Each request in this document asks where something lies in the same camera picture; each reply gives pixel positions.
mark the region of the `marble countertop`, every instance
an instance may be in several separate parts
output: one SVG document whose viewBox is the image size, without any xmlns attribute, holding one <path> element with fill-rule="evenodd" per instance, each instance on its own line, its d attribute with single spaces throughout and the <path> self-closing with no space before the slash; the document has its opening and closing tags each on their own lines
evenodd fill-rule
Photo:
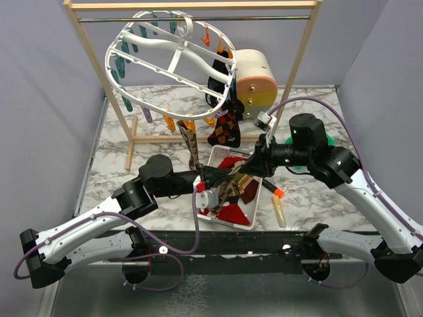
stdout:
<svg viewBox="0 0 423 317">
<path fill-rule="evenodd" d="M 189 87 L 130 87 L 127 90 L 146 99 L 148 102 L 160 104 L 162 107 L 167 106 L 173 110 L 177 109 L 183 113 L 191 111 L 190 109 L 195 112 L 197 111 L 196 109 L 208 109 L 209 107 L 204 101 L 204 94 Z M 276 100 L 280 100 L 282 92 L 283 89 L 280 89 Z M 320 98 L 341 113 L 334 88 L 292 89 L 290 97 L 296 96 Z M 127 112 L 120 97 L 118 97 L 118 101 L 129 125 L 132 124 L 133 115 L 139 114 L 138 134 L 172 134 L 167 129 L 163 117 L 160 115 L 152 112 L 154 121 L 153 123 L 147 123 L 138 106 L 134 105 L 133 112 Z M 289 137 L 288 120 L 292 116 L 304 112 L 310 112 L 322 119 L 325 123 L 327 134 L 336 141 L 337 145 L 352 148 L 346 132 L 336 117 L 326 108 L 310 101 L 297 101 L 286 106 L 275 134 L 277 142 L 283 143 Z M 197 122 L 196 127 L 197 133 L 201 135 L 209 135 L 213 131 L 213 128 L 203 121 Z M 243 134 L 260 133 L 250 120 L 241 122 L 240 127 Z M 189 152 L 185 144 L 156 143 L 137 144 L 134 149 L 132 169 L 127 171 L 125 170 L 125 164 L 128 145 L 129 143 L 118 118 L 113 108 L 109 106 L 98 147 L 96 148 L 91 173 L 87 180 L 80 213 L 97 206 L 124 182 L 136 177 L 138 168 L 151 155 L 161 153 L 169 156 L 173 162 L 175 172 L 188 170 Z M 252 142 L 242 142 L 240 149 L 251 151 L 253 147 L 254 143 Z M 212 146 L 208 143 L 199 143 L 198 152 L 200 161 L 203 164 L 207 163 L 211 150 Z M 269 181 L 285 191 L 285 196 L 281 202 L 287 226 L 284 228 L 278 226 L 271 202 L 272 194 L 268 190 L 263 189 L 259 197 L 255 226 L 252 230 L 309 230 L 317 223 L 326 223 L 341 230 L 375 230 L 346 199 L 310 176 L 294 176 L 285 168 L 279 168 L 276 174 L 269 178 Z M 172 201 L 168 198 L 159 198 L 157 199 L 159 209 L 138 221 L 145 228 L 152 230 L 194 230 L 190 201 L 190 195 L 184 195 Z M 200 221 L 200 229 L 240 230 L 207 221 Z"/>
</svg>

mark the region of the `wooden drying rack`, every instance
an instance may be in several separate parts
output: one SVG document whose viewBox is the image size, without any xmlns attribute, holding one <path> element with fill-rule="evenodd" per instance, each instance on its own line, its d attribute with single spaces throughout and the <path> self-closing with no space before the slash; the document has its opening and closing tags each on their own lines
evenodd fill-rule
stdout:
<svg viewBox="0 0 423 317">
<path fill-rule="evenodd" d="M 310 39 L 311 32 L 319 14 L 320 7 L 322 5 L 322 0 L 314 1 L 240 1 L 240 2 L 179 2 L 179 3 L 73 3 L 72 0 L 65 0 L 63 5 L 66 8 L 67 14 L 71 19 L 75 30 L 81 39 L 82 45 L 85 49 L 85 52 L 90 59 L 91 64 L 94 67 L 94 70 L 97 74 L 98 79 L 103 85 L 104 91 L 112 104 L 112 107 L 119 119 L 122 128 L 126 134 L 126 137 L 129 141 L 128 147 L 128 157 L 126 160 L 126 169 L 131 168 L 132 156 L 134 153 L 134 146 L 137 143 L 183 143 L 182 136 L 180 135 L 138 135 L 137 134 L 137 124 L 138 116 L 135 115 L 132 121 L 132 128 L 128 126 L 128 123 L 125 120 L 125 117 L 119 107 L 118 101 L 116 100 L 112 87 L 107 79 L 106 73 L 102 67 L 102 64 L 98 60 L 97 54 L 93 48 L 93 44 L 88 37 L 87 31 L 83 26 L 84 22 L 111 22 L 111 20 L 118 22 L 123 22 L 124 19 L 91 19 L 96 21 L 89 21 L 90 19 L 81 19 L 78 16 L 78 12 L 88 11 L 154 11 L 154 10 L 176 10 L 176 11 L 185 11 L 185 10 L 264 10 L 264 9 L 310 9 L 309 16 L 306 17 L 278 17 L 275 19 L 280 20 L 295 20 L 295 19 L 306 19 L 307 24 L 301 38 L 300 45 L 297 50 L 294 62 L 289 73 L 288 81 L 285 85 L 285 90 L 282 95 L 281 102 L 288 99 L 289 93 L 295 76 L 297 75 L 299 65 L 303 59 L 305 48 Z M 231 20 L 271 20 L 272 17 L 231 17 Z M 281 107 L 277 114 L 276 125 L 279 124 L 282 112 L 284 107 Z M 198 135 L 198 142 L 206 142 L 207 135 Z M 241 141 L 256 141 L 258 135 L 244 135 L 241 136 Z"/>
</svg>

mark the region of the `teal clothes peg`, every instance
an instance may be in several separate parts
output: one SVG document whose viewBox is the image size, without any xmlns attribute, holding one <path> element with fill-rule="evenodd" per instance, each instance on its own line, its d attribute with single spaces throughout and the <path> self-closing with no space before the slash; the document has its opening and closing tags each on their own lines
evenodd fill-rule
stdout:
<svg viewBox="0 0 423 317">
<path fill-rule="evenodd" d="M 139 30 L 141 31 L 141 36 L 143 38 L 147 38 L 147 29 L 144 26 L 140 25 Z"/>
<path fill-rule="evenodd" d="M 154 11 L 151 12 L 151 16 L 153 18 L 157 18 L 157 15 L 154 13 Z M 156 26 L 156 27 L 159 27 L 159 23 L 158 22 L 152 22 L 151 24 L 154 25 L 154 26 Z"/>
<path fill-rule="evenodd" d="M 176 22 L 170 21 L 169 26 L 171 28 L 171 33 L 174 34 L 176 32 Z"/>
<path fill-rule="evenodd" d="M 131 45 L 132 45 L 132 50 L 135 52 L 135 53 L 138 53 L 138 46 L 136 46 L 134 43 L 131 43 Z"/>
<path fill-rule="evenodd" d="M 123 97 L 123 96 L 122 96 L 122 99 L 123 99 L 123 101 L 124 101 L 124 104 L 125 104 L 126 110 L 127 110 L 128 112 L 132 112 L 132 110 L 133 110 L 133 108 L 132 108 L 132 103 L 131 103 L 128 99 L 126 99 L 125 97 Z"/>
<path fill-rule="evenodd" d="M 125 52 L 127 54 L 130 53 L 130 47 L 129 47 L 129 45 L 126 41 L 122 40 L 122 45 L 120 46 L 120 48 L 122 49 L 123 52 Z M 128 59 L 125 59 L 125 60 L 126 60 L 126 63 L 128 63 L 128 64 L 131 62 Z"/>
<path fill-rule="evenodd" d="M 118 70 L 118 74 L 120 78 L 125 78 L 125 61 L 124 58 L 117 55 L 114 63 L 116 64 L 116 68 Z"/>
</svg>

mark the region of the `argyle sock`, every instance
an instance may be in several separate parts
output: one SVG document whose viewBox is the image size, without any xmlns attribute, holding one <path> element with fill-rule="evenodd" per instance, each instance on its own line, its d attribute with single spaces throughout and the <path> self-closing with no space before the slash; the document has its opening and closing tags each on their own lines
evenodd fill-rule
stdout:
<svg viewBox="0 0 423 317">
<path fill-rule="evenodd" d="M 229 57 L 227 51 L 223 51 L 219 54 L 226 58 Z M 229 73 L 225 63 L 217 59 L 213 62 L 213 68 L 225 75 Z M 225 84 L 209 77 L 208 88 L 223 94 L 225 91 Z M 206 101 L 212 107 L 217 104 L 217 99 L 209 94 L 206 94 Z M 228 110 L 228 113 L 217 119 L 215 130 L 208 137 L 207 141 L 210 145 L 220 144 L 228 147 L 239 147 L 241 144 L 241 132 L 239 131 L 238 122 L 243 119 L 245 107 L 237 98 L 237 80 L 235 76 L 229 88 L 227 100 L 220 111 L 223 112 L 225 110 Z"/>
<path fill-rule="evenodd" d="M 189 130 L 182 120 L 177 121 L 176 125 L 178 126 L 180 134 L 190 151 L 190 161 L 188 162 L 188 166 L 191 170 L 195 170 L 196 165 L 199 165 L 200 163 L 200 159 L 198 158 L 197 134 Z"/>
</svg>

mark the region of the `patterned sock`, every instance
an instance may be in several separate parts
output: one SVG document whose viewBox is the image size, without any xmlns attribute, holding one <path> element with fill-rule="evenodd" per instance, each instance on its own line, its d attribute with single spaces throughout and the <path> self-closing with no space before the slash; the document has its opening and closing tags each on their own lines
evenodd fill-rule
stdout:
<svg viewBox="0 0 423 317">
<path fill-rule="evenodd" d="M 191 170 L 195 170 L 196 165 L 200 164 L 200 159 L 198 158 L 197 134 L 192 133 L 191 130 L 185 126 L 185 123 L 182 120 L 177 121 L 176 125 L 178 126 L 180 134 L 190 151 L 190 161 L 188 162 L 188 166 Z"/>
<path fill-rule="evenodd" d="M 210 145 L 220 144 L 227 147 L 239 147 L 241 145 L 241 131 L 233 110 L 229 110 L 222 117 L 218 117 L 215 129 L 207 138 L 207 142 Z"/>
</svg>

